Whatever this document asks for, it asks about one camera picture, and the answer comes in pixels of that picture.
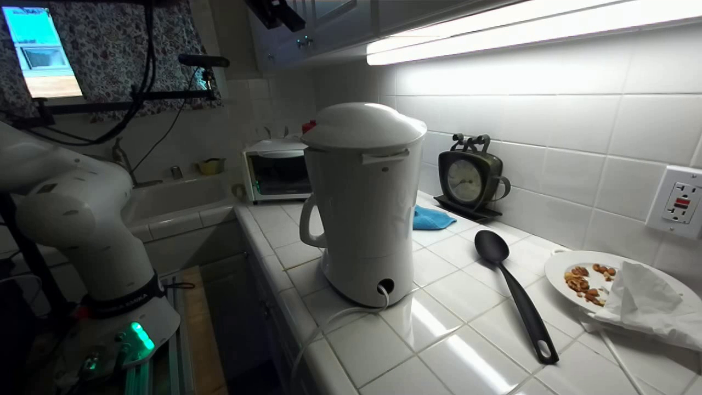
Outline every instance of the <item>white plate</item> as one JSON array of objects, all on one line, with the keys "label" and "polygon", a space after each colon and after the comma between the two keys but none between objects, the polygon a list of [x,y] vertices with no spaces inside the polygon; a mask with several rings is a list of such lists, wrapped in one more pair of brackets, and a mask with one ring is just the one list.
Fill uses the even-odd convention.
[{"label": "white plate", "polygon": [[[595,252],[595,251],[568,251],[568,252],[557,252],[547,262],[547,279],[548,284],[568,301],[572,301],[574,304],[589,310],[589,312],[599,312],[603,307],[589,302],[586,298],[579,298],[574,295],[574,290],[568,287],[566,284],[566,271],[571,271],[574,265],[583,265],[589,268],[589,284],[590,287],[599,290],[603,304],[607,304],[607,292],[612,287],[615,281],[605,281],[599,271],[595,271],[590,265],[593,264],[603,264],[615,268],[616,271],[620,270],[624,264],[635,264],[635,265],[642,265],[638,262],[631,259],[624,259],[616,255],[605,255],[605,252]],[[682,295],[682,304],[702,304],[699,296],[690,290],[684,284],[681,284],[678,279],[647,265],[652,271],[656,271],[661,279],[665,279],[676,292]]]}]

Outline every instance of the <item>black alarm clock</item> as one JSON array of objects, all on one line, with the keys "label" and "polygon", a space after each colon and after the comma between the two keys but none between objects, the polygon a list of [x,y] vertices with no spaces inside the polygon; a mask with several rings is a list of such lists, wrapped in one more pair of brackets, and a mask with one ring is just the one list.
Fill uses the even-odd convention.
[{"label": "black alarm clock", "polygon": [[441,207],[477,222],[492,222],[501,214],[494,202],[512,190],[503,176],[503,160],[487,154],[489,137],[454,133],[454,146],[439,155]]}]

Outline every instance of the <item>white kettle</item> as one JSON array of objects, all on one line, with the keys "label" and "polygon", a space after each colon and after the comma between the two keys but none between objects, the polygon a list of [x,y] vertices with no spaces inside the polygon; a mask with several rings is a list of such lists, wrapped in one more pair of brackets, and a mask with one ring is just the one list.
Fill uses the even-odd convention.
[{"label": "white kettle", "polygon": [[[328,247],[323,271],[347,298],[386,307],[412,292],[412,208],[425,124],[386,106],[343,103],[307,122],[312,195],[300,239]],[[325,234],[309,234],[318,207]]]}]

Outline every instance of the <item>white tile countertop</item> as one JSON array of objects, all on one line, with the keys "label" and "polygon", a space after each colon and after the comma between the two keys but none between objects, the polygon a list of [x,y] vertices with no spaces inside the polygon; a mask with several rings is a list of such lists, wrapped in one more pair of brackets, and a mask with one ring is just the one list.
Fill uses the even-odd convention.
[{"label": "white tile countertop", "polygon": [[[436,208],[431,195],[419,205]],[[266,268],[299,345],[331,313],[352,307],[318,271],[323,251],[299,239],[300,205],[237,207],[237,217]],[[509,244],[505,265],[526,287],[559,350],[541,367],[503,276],[473,256],[481,228]],[[412,232],[415,292],[379,313],[343,315],[318,336],[307,365],[321,393],[441,395],[441,393],[637,393],[597,331],[544,279],[557,244],[505,223],[481,225],[457,217],[439,232]],[[649,395],[699,395],[699,355],[624,329],[605,329],[620,360]]]}]

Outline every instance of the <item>wall outlet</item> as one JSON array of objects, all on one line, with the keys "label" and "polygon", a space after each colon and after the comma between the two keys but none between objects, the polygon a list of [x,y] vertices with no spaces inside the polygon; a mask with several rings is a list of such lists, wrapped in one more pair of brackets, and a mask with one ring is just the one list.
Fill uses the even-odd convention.
[{"label": "wall outlet", "polygon": [[702,232],[702,171],[668,166],[652,205],[647,225],[698,239]]}]

